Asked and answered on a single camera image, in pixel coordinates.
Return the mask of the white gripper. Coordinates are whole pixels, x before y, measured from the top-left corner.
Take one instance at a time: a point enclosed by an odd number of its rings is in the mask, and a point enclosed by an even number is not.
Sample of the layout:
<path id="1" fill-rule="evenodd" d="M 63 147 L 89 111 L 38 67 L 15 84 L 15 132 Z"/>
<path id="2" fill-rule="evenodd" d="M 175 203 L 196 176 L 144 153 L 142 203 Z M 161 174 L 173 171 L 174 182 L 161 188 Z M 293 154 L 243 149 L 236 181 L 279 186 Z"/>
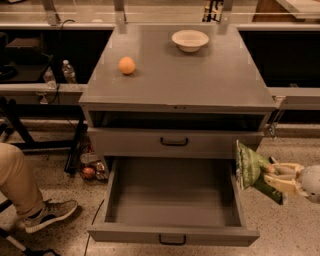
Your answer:
<path id="1" fill-rule="evenodd" d="M 320 203 L 320 165 L 312 165 L 304 168 L 297 163 L 270 164 L 268 166 L 268 172 L 276 175 L 293 176 L 301 172 L 298 179 L 301 184 L 300 194 L 312 203 Z M 299 186 L 294 179 L 284 180 L 265 175 L 264 181 L 269 186 L 283 193 L 297 194 L 299 192 Z"/>

